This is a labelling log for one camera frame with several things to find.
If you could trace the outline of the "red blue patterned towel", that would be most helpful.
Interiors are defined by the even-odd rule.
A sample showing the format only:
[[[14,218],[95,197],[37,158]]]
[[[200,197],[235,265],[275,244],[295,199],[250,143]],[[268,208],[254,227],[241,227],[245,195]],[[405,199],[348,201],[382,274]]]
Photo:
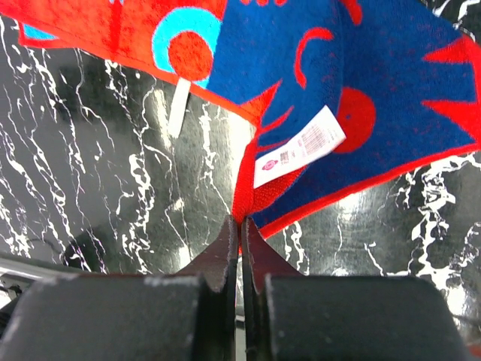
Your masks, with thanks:
[[[232,213],[263,236],[480,148],[480,48],[415,1],[3,1],[20,42],[78,47],[251,122]]]

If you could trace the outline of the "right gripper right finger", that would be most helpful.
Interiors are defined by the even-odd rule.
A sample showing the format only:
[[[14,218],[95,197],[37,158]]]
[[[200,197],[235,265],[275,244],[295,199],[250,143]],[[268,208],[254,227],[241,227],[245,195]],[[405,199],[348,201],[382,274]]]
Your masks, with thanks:
[[[249,360],[473,360],[441,293],[413,277],[306,276],[241,228]]]

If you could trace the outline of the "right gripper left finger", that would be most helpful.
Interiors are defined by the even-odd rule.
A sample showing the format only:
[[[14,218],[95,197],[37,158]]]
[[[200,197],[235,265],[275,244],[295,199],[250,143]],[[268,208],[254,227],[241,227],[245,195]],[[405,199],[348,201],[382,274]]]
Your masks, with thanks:
[[[1,312],[3,360],[233,360],[237,224],[172,275],[42,278]]]

